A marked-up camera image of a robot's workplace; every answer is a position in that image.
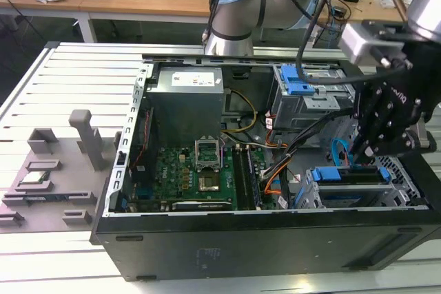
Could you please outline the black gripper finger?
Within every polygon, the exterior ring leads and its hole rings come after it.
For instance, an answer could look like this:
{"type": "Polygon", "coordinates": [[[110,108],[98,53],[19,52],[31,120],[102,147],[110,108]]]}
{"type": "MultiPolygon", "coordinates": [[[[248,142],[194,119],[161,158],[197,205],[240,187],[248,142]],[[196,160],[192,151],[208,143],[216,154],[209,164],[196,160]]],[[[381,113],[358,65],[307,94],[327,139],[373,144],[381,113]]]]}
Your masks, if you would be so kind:
{"type": "Polygon", "coordinates": [[[397,156],[421,147],[414,128],[420,117],[418,105],[381,102],[370,118],[370,150],[374,156],[397,156]]]}
{"type": "Polygon", "coordinates": [[[360,83],[356,89],[353,117],[358,121],[357,134],[351,154],[356,164],[367,164],[375,155],[375,148],[382,140],[387,121],[391,117],[393,103],[386,82],[360,83]]]}

